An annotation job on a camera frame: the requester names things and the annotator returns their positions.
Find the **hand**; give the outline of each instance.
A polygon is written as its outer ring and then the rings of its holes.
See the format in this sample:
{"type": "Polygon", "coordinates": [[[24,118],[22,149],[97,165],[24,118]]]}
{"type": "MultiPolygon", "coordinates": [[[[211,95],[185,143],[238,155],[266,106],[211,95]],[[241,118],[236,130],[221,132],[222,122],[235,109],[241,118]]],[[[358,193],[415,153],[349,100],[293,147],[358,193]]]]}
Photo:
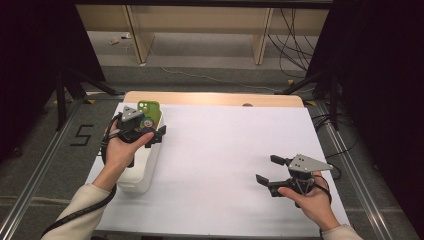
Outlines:
{"type": "MultiPolygon", "coordinates": [[[[110,131],[117,127],[117,120],[112,124],[110,131]]],[[[135,152],[148,143],[154,136],[150,132],[141,136],[137,141],[129,144],[121,141],[118,137],[109,140],[106,148],[106,163],[97,178],[93,181],[93,185],[107,191],[111,191],[118,181],[125,168],[130,165],[134,158],[135,152]]]]}
{"type": "MultiPolygon", "coordinates": [[[[314,172],[314,175],[321,176],[320,172],[314,172]]],[[[321,177],[315,177],[315,183],[326,188],[326,183],[321,177]]],[[[326,193],[319,188],[314,187],[306,196],[296,193],[290,188],[280,187],[278,192],[283,196],[295,201],[303,213],[314,221],[322,231],[327,231],[340,226],[331,209],[330,200],[326,193]]]]}

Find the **white sleeve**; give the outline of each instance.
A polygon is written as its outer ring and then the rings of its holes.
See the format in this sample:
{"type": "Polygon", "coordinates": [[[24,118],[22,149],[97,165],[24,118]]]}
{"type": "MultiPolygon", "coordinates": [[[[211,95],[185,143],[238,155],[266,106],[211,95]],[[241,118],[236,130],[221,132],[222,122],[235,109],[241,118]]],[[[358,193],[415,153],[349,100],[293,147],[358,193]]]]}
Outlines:
{"type": "MultiPolygon", "coordinates": [[[[105,199],[108,195],[108,191],[98,188],[93,184],[88,183],[86,185],[83,185],[78,189],[78,191],[72,198],[71,203],[65,208],[65,210],[63,210],[63,212],[59,215],[57,219],[59,220],[71,213],[94,205],[105,199]]],[[[106,206],[88,214],[85,214],[81,217],[78,217],[58,228],[51,230],[43,236],[42,240],[90,239],[91,234],[93,233],[94,229],[97,227],[103,216],[105,208],[106,206]]]]}
{"type": "Polygon", "coordinates": [[[331,230],[322,232],[324,240],[359,240],[362,239],[352,227],[341,225],[331,230]]]}

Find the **table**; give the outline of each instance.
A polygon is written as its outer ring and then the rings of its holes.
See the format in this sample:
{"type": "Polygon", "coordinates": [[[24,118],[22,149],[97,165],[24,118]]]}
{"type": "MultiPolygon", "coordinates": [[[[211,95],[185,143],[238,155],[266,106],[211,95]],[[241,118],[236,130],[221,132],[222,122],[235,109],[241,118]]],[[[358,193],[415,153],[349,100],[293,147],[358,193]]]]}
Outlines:
{"type": "MultiPolygon", "coordinates": [[[[291,200],[272,198],[255,180],[256,173],[271,181],[289,177],[284,167],[270,162],[272,154],[302,153],[324,161],[299,97],[130,92],[119,107],[142,99],[162,104],[168,129],[151,186],[144,194],[118,188],[97,230],[209,238],[319,236],[318,227],[291,200]],[[241,107],[246,102],[256,107],[241,107]]],[[[87,182],[102,166],[96,158],[87,182]]],[[[323,176],[337,218],[349,224],[330,173],[323,176]]]]}

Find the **green phone case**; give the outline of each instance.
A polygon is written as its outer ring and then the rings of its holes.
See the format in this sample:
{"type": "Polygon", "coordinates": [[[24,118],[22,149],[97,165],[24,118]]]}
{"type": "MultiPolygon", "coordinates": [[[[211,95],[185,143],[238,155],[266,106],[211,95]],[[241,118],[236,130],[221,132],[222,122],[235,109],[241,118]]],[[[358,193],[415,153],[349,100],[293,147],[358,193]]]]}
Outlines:
{"type": "Polygon", "coordinates": [[[153,119],[153,127],[154,129],[157,130],[159,120],[161,117],[160,104],[156,101],[141,100],[137,104],[137,109],[139,111],[142,111],[145,117],[150,117],[151,119],[153,119]]]}

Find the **white container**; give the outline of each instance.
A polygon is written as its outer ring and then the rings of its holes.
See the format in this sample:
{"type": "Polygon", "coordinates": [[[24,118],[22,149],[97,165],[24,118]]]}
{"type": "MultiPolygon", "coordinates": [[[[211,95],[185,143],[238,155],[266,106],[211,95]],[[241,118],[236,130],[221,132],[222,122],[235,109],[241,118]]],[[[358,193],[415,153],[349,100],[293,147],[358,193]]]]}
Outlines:
{"type": "MultiPolygon", "coordinates": [[[[164,125],[161,113],[158,129],[164,125]]],[[[144,193],[149,189],[161,144],[155,143],[151,148],[143,146],[137,150],[134,156],[134,167],[125,169],[118,179],[120,189],[125,192],[138,193],[144,193]]]]}

